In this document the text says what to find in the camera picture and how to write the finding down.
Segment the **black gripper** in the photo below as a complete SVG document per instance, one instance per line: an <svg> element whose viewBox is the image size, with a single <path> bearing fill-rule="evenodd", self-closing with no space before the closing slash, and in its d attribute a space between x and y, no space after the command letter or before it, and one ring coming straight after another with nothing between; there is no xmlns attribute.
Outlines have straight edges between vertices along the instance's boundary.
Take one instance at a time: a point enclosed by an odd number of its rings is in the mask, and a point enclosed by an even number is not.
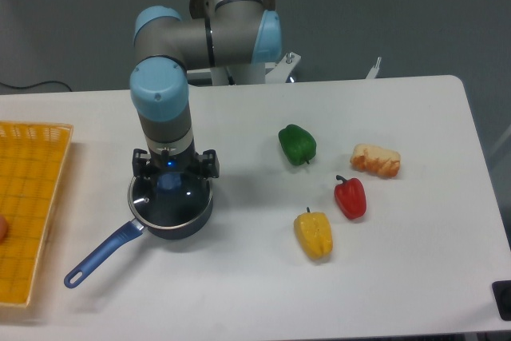
<svg viewBox="0 0 511 341"><path fill-rule="evenodd" d="M134 149L132 156L133 176L156 181L163 173L183 173L186 177L216 179L220 176L220 162L216 150L196 153L195 145L189 145L181 153L158 154L149 150Z"/></svg>

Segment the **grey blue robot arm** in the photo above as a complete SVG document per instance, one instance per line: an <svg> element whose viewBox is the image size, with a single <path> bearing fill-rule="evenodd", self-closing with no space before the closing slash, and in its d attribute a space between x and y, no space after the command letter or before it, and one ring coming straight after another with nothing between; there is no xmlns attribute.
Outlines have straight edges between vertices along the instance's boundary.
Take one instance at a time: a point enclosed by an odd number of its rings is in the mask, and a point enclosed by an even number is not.
<svg viewBox="0 0 511 341"><path fill-rule="evenodd" d="M149 149L135 152L135 176L151 167L217 178L216 152L195 150L187 72L265 65L282 53L279 16L264 0L204 0L204 12L185 21L172 8L152 6L137 17L129 86Z"/></svg>

